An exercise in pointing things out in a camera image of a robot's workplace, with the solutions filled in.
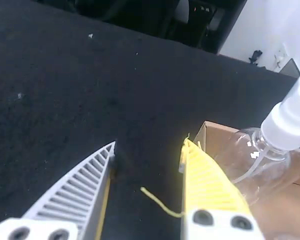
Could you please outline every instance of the bottle cap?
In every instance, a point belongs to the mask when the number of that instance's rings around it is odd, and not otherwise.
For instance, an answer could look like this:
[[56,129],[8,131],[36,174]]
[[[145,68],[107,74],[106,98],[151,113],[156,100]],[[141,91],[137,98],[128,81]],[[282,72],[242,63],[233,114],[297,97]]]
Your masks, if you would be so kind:
[[300,77],[262,122],[261,132],[277,149],[292,151],[300,148]]

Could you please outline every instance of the small black object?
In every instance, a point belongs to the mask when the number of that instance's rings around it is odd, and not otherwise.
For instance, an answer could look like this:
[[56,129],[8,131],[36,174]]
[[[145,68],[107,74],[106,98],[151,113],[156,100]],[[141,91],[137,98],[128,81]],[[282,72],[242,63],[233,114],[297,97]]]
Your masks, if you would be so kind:
[[69,232],[64,229],[58,229],[50,234],[48,240],[68,240]]
[[252,57],[249,57],[250,60],[250,64],[255,64],[255,62],[258,60],[258,58],[260,58],[260,56],[262,55],[262,51],[261,50],[255,50],[253,52]]
[[231,220],[231,225],[234,228],[243,229],[243,230],[252,230],[251,222],[243,216],[235,216]]
[[28,237],[29,233],[30,229],[28,227],[19,227],[10,234],[9,240],[24,240]]
[[196,224],[212,226],[214,224],[214,218],[210,214],[210,212],[205,210],[198,210],[193,215],[193,221]]

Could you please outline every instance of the glass bottle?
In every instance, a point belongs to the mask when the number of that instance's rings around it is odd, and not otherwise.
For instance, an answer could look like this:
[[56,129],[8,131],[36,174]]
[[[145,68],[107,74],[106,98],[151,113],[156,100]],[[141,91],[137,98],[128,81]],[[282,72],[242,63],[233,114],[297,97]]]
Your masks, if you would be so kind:
[[234,133],[214,159],[250,205],[298,180],[300,78],[261,128]]

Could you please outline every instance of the black table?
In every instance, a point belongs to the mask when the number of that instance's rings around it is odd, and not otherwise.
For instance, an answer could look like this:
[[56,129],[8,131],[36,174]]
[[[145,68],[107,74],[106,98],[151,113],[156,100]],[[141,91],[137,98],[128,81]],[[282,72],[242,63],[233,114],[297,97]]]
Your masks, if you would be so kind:
[[43,6],[0,0],[0,221],[118,140],[102,239],[178,239],[184,137],[259,126],[295,79]]

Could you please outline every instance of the cardboard box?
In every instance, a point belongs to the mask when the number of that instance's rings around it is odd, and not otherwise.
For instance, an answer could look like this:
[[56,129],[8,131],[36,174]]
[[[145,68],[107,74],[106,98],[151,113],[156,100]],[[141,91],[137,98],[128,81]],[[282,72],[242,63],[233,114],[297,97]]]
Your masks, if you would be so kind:
[[[205,121],[194,142],[200,141],[202,149],[214,157],[236,131],[232,127]],[[266,239],[273,240],[278,234],[300,238],[300,179],[283,191],[257,202],[251,211]]]

